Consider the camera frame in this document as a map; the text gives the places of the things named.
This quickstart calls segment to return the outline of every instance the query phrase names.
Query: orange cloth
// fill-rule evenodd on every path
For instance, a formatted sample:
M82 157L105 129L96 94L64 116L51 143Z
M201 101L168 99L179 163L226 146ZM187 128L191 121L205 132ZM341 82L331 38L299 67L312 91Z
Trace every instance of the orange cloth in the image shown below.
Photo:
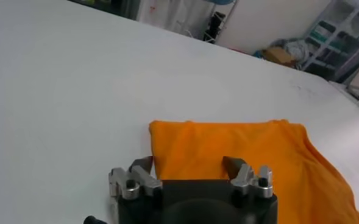
M288 121L258 124L150 124L157 176L162 180L228 179L223 156L273 171L279 223L359 223L351 188L313 147L305 128Z

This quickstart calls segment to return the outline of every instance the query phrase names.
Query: blue object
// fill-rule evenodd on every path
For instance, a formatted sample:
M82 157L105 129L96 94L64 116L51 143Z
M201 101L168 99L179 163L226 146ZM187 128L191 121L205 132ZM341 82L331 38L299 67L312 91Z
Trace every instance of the blue object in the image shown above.
M227 5L233 2L233 0L207 0L208 2L213 2L217 5Z

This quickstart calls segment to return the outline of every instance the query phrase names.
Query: white table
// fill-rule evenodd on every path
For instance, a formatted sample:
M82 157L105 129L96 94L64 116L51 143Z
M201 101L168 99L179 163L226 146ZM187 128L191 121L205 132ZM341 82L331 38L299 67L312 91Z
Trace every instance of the white table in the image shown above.
M359 108L325 80L66 0L0 0L0 223L108 220L161 120L306 126L359 209Z

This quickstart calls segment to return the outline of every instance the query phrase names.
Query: white wall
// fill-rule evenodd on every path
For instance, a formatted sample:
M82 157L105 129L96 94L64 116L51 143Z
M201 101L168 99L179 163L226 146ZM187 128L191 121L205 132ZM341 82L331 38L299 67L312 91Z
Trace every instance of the white wall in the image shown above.
M301 37L331 0L239 0L218 44L252 54L279 38Z

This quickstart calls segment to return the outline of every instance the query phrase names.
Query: white shelving unit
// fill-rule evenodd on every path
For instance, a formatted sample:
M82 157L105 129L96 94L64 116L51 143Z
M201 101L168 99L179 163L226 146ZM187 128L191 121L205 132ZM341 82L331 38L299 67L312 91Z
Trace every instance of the white shelving unit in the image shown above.
M359 0L333 0L304 38L311 57L302 70L340 78L359 62Z

